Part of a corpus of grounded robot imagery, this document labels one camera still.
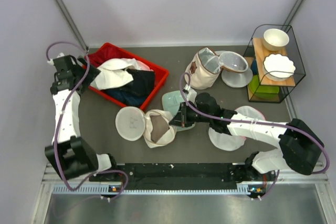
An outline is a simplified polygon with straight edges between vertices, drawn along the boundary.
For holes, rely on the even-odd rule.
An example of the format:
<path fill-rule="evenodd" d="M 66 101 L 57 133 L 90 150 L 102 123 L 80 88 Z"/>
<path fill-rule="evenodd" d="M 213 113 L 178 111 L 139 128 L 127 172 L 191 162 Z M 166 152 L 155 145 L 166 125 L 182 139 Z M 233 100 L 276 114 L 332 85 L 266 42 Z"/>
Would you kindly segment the white bra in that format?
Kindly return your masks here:
<path fill-rule="evenodd" d="M 105 90 L 121 87 L 133 80 L 127 73 L 127 69 L 137 70 L 136 59 L 120 58 L 111 59 L 103 63 L 97 69 L 100 73 L 91 82 L 90 86 L 97 90 Z"/>

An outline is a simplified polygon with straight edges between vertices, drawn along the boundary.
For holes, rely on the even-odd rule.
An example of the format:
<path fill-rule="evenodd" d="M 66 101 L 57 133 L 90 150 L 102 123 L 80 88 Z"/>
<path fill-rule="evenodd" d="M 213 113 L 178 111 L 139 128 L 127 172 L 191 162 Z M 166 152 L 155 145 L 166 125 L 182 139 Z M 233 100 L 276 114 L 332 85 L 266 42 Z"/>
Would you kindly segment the grey taupe bra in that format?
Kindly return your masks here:
<path fill-rule="evenodd" d="M 151 115 L 150 119 L 152 123 L 151 141 L 157 143 L 169 130 L 169 125 L 161 115 Z"/>

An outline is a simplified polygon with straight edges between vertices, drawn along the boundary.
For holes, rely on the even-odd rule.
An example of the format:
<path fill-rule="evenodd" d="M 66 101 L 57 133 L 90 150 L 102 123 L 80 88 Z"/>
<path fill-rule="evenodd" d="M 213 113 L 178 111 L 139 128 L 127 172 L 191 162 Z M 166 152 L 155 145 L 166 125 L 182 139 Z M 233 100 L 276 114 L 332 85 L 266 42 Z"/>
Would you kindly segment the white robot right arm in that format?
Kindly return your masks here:
<path fill-rule="evenodd" d="M 209 124 L 215 132 L 241 136 L 267 143 L 274 150 L 253 153 L 245 161 L 245 174 L 252 180 L 273 170 L 291 169 L 301 175 L 314 174 L 324 152 L 324 144 L 300 119 L 269 122 L 221 108 L 208 93 L 196 96 L 195 102 L 182 102 L 169 124 L 188 127 L 196 122 Z"/>

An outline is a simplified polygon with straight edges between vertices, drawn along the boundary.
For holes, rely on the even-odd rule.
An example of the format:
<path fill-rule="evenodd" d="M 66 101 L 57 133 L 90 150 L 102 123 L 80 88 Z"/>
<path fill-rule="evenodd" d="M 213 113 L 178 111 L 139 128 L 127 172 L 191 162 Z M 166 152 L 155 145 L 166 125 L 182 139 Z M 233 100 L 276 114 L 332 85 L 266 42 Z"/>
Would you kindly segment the white mesh bra laundry bag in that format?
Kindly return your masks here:
<path fill-rule="evenodd" d="M 177 129 L 175 126 L 171 125 L 169 125 L 169 130 L 157 143 L 151 141 L 151 115 L 161 115 L 168 125 L 169 121 L 173 118 L 169 111 L 149 110 L 145 113 L 139 108 L 127 106 L 122 108 L 115 117 L 117 132 L 127 141 L 137 141 L 143 137 L 149 148 L 164 147 L 172 143 L 175 139 Z"/>

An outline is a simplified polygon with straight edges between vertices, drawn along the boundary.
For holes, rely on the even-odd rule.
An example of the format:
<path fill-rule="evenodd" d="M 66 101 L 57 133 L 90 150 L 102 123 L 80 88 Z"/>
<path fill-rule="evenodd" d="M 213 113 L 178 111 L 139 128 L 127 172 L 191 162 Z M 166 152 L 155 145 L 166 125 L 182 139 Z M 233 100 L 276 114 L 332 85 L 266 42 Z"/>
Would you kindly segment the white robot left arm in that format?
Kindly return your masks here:
<path fill-rule="evenodd" d="M 99 74 L 83 58 L 59 54 L 51 61 L 56 68 L 50 93 L 55 104 L 55 132 L 51 145 L 45 147 L 45 156 L 63 180 L 81 175 L 101 173 L 114 180 L 119 168 L 110 154 L 97 154 L 83 139 L 79 127 L 81 96 Z"/>

